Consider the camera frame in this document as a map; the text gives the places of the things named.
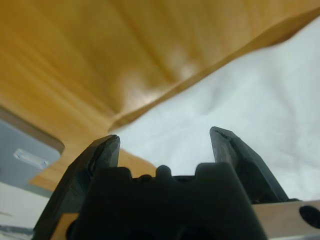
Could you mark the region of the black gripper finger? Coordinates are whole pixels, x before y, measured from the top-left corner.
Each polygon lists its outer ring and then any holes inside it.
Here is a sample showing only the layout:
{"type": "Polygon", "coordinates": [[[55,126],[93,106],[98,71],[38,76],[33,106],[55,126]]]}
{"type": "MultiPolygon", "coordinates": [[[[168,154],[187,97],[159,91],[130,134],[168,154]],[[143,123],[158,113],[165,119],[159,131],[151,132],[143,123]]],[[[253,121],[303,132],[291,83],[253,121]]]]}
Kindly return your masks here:
{"type": "Polygon", "coordinates": [[[232,166],[252,203],[290,200],[263,159],[236,134],[217,126],[209,134],[215,162],[232,166]]]}
{"type": "Polygon", "coordinates": [[[35,240],[49,240],[62,214],[81,210],[94,174],[116,168],[119,151],[120,138],[111,134],[93,141],[68,166],[33,229],[35,240]]]}

